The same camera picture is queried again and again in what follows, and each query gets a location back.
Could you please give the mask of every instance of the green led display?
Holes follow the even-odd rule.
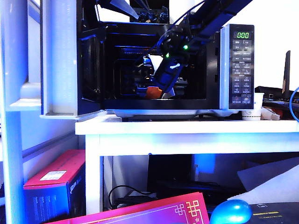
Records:
[[[249,32],[237,32],[237,38],[248,39]]]

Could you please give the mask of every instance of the robotic arm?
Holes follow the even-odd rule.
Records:
[[[181,70],[188,65],[191,54],[209,41],[211,35],[234,17],[252,0],[205,0],[197,12],[190,10],[177,26],[172,26],[160,38],[157,50],[163,60],[152,82],[168,93],[174,86]]]

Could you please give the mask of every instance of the table leg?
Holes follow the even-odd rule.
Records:
[[[99,156],[100,136],[85,139],[86,214],[103,211],[103,157]]]

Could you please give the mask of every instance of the red envelope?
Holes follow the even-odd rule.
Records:
[[[202,193],[66,219],[52,224],[209,224]]]

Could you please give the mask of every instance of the digital display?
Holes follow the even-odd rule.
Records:
[[[236,32],[234,32],[234,38],[249,39],[250,32],[236,31]]]

